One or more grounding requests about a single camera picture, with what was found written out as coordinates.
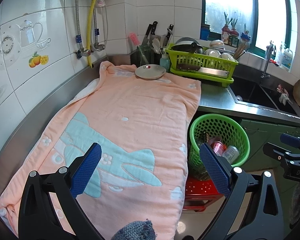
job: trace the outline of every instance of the plastic basket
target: plastic basket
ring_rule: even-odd
[[[198,117],[191,125],[189,153],[189,174],[199,180],[210,179],[207,170],[199,156],[199,147],[195,139],[206,131],[210,136],[220,136],[222,143],[227,147],[235,146],[239,151],[239,157],[232,166],[242,166],[248,159],[250,152],[249,139],[246,132],[234,120],[221,114],[205,114]]]
[[[237,61],[230,61],[223,58],[211,57],[203,54],[189,53],[182,51],[171,50],[173,43],[170,43],[167,47],[166,52],[169,54],[171,61],[170,71],[179,76],[188,76],[200,79],[207,79],[211,81],[221,82],[223,87],[227,87],[229,84],[233,83],[232,74],[234,68],[238,65]],[[218,70],[229,71],[229,76],[227,78],[221,78],[216,76],[211,76],[197,71],[191,70],[178,70],[177,64],[186,64],[192,66],[200,66],[206,68],[213,68]]]

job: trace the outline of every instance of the window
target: window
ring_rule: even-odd
[[[277,47],[281,42],[290,45],[291,8],[290,0],[203,0],[202,22],[210,25],[210,31],[221,33],[228,18],[238,19],[236,30],[239,36],[246,30],[251,36],[250,51],[264,56],[266,46],[272,41]]]

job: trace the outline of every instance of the green window frame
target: green window frame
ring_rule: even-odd
[[[286,47],[290,47],[290,39],[291,39],[291,6],[290,6],[290,0],[285,0],[286,1],[286,38],[285,38],[285,44]],[[253,8],[253,17],[254,17],[254,30],[252,33],[252,38],[250,42],[250,49],[249,52],[256,54],[258,56],[264,57],[265,55],[265,50],[256,47],[256,40],[257,40],[257,35],[258,35],[258,0],[253,0],[254,2],[254,8]],[[202,14],[201,14],[201,23],[205,23],[205,13],[206,13],[206,0],[202,0]],[[210,32],[210,37],[214,39],[220,39],[221,34],[220,33],[214,33]]]

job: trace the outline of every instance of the pink can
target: pink can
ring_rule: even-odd
[[[216,153],[216,155],[221,156],[224,150],[224,146],[222,142],[219,141],[215,141],[212,145],[211,145],[213,151]]]

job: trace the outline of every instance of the stainless steel countertop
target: stainless steel countertop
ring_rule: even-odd
[[[300,107],[293,99],[291,99],[291,106],[298,117],[276,110],[238,104],[234,101],[229,90],[230,87],[223,88],[201,83],[201,98],[198,110],[300,127]]]

